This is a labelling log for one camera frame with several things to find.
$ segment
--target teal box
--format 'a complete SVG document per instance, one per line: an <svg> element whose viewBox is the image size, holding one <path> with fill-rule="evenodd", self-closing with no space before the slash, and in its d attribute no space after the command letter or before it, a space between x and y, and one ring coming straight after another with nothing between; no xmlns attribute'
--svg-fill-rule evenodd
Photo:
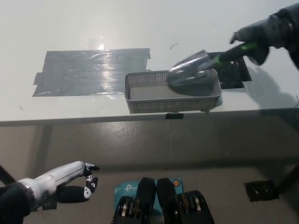
<svg viewBox="0 0 299 224"><path fill-rule="evenodd" d="M175 187L176 193L177 194L183 193L182 180L180 178L172 178L172 179L170 178L170 180L172 181ZM136 196L138 184L139 181L124 182L118 185L114 189L114 209L116 209L117 203L122 196L131 196L131 197ZM162 209L161 206L159 205L159 200L156 194L153 215L162 215L162 214L163 214Z"/></svg>

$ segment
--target floor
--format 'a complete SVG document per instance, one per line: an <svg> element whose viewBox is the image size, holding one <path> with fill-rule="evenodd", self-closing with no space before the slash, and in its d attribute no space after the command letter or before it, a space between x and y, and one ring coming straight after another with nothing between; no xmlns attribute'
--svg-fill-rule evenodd
<svg viewBox="0 0 299 224"><path fill-rule="evenodd" d="M185 191L203 193L217 224L299 223L299 184L257 203L243 185L277 182L298 163L298 133L279 117L2 127L0 148L2 166L16 179L77 160L101 167L90 201L31 213L26 224L110 223L115 186L143 176L182 178Z"/></svg>

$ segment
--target white robotic hand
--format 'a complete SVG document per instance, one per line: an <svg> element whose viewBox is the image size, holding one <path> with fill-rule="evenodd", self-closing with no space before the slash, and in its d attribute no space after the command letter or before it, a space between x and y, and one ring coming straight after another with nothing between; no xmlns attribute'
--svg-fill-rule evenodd
<svg viewBox="0 0 299 224"><path fill-rule="evenodd" d="M93 170L100 168L81 161L50 170L36 179L22 179L0 188L0 223L22 223L23 217L42 206L56 209L57 202L79 203L90 199L97 188ZM66 186L77 177L86 177L86 186Z"/></svg>

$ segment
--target plastic basket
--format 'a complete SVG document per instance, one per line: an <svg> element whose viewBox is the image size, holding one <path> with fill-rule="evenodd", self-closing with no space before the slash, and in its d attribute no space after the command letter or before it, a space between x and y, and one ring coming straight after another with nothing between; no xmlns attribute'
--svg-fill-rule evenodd
<svg viewBox="0 0 299 224"><path fill-rule="evenodd" d="M194 97L173 92L166 81L168 71L147 71L128 73L125 77L125 98L130 113L156 113L179 111L209 112L216 107L221 95L217 71L213 70L206 84L211 86L209 95Z"/></svg>

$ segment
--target white table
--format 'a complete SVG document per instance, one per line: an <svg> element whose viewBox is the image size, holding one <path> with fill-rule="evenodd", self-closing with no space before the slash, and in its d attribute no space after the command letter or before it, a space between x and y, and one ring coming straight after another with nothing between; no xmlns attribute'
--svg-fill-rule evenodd
<svg viewBox="0 0 299 224"><path fill-rule="evenodd" d="M34 98L33 80L48 50L150 48L147 69L168 69L201 49L227 50L234 31L296 0L0 2L0 126L10 126L165 119L165 113L130 114L123 95ZM93 46L101 37L104 46ZM272 50L261 69L250 70L244 89L223 90L222 104L210 115L294 109L299 72L288 53ZM185 112L184 118L199 115L205 113Z"/></svg>

